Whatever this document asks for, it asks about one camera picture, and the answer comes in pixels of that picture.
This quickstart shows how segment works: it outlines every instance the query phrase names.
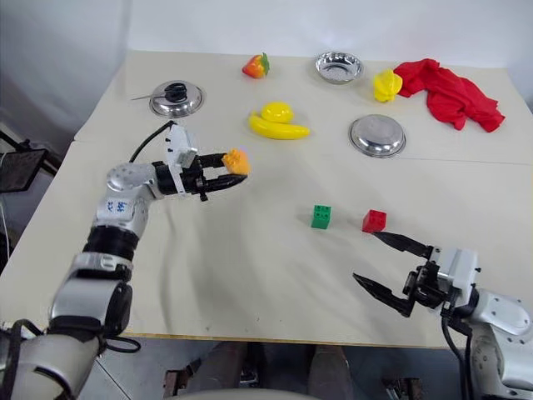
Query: banana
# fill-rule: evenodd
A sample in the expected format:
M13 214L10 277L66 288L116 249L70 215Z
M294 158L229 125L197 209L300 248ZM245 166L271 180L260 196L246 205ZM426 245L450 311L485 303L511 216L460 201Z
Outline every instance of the banana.
M288 123L271 122L252 112L248 118L250 129L270 139L299 139L309 135L309 128Z

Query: black cable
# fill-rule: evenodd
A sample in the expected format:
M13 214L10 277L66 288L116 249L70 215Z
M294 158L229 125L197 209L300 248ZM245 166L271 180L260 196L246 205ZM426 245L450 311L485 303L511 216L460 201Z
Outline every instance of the black cable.
M448 346L450 346L450 350L456 355L457 361L459 362L459 376L461 379L461 399L467 400L468 397L466 396L465 361L463 360L463 356L461 355L461 352L457 348L456 344L453 343L453 340L451 339L450 331L448 330L448 318L443 317L441 319L441 328L446 343L448 343Z
M468 397L470 400L474 400L474 386L472 385L472 371L471 371L471 345L472 345L472 333L466 336L466 348L465 348L465 371L466 371L466 387L468 389Z
M110 337L108 339L106 339L107 341L109 340L115 340L117 342L124 342L124 343L129 343L129 344L132 344L133 345L133 348L126 348L126 347L116 347L116 346L113 346L111 344L109 344L109 342L106 343L106 348L108 350L111 350L113 352L117 352L117 353L136 353L138 352L139 350L141 350L141 344L135 340L135 339L131 339L130 337Z
M22 327L26 327L35 336L42 334L39 329L27 319L19 319L11 328L9 349L7 350L6 367L2 380L2 398L11 398L15 378L17 377L18 359L20 358L20 344L22 342Z
M144 139L144 141L137 147L137 150L133 153L132 157L130 158L130 163L133 163L139 153L143 150L143 148L153 140L157 135L159 135L161 132L163 132L165 129L171 127L172 125L176 125L174 121L168 121L166 124L164 124L162 127L160 127L158 130L156 130L153 134L151 134L149 137Z

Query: silver bowl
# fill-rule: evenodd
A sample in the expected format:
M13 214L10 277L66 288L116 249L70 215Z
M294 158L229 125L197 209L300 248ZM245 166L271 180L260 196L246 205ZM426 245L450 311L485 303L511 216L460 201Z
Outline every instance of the silver bowl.
M388 158L400 153L406 146L406 135L401 125L391 117L380 114L357 119L349 132L351 144L370 157Z
M336 85L349 83L363 74L361 60L347 52L325 52L316 58L315 68L321 77Z

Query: white wall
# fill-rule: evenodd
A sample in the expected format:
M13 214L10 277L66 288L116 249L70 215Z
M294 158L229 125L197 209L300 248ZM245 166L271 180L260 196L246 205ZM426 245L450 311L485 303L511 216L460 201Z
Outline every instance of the white wall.
M0 0L0 15L0 118L60 153L127 45L303 56L344 49L362 59L508 67L533 108L531 0Z

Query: yellow toy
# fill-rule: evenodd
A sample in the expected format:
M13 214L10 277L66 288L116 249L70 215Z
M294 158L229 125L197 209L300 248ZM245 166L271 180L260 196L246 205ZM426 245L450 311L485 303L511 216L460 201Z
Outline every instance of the yellow toy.
M224 154L222 162L229 173L235 173L237 175L247 175L250 173L247 154L242 150L233 148L229 153Z
M299 139L309 135L309 128L291 125L294 117L291 106L284 102L269 102L261 110L261 116L252 112L248 118L250 129L270 139Z
M374 77L374 97L378 102L390 102L400 92L403 81L391 69L386 69Z

